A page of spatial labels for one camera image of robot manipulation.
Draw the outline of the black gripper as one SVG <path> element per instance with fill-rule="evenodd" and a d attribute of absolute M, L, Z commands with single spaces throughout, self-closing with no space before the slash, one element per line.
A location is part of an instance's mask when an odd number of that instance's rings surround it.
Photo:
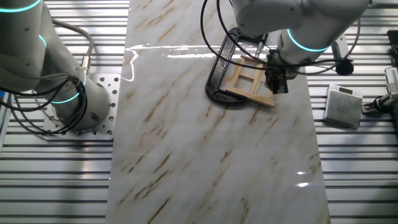
<path fill-rule="evenodd" d="M 279 57 L 278 51 L 270 51 L 266 57 L 267 62 L 267 70 L 265 71 L 266 76 L 266 85 L 271 93 L 284 94 L 288 93 L 288 85 L 287 85 L 287 71 L 286 64 L 282 62 Z M 273 80 L 277 80 L 277 88 L 275 87 L 275 83 Z"/>

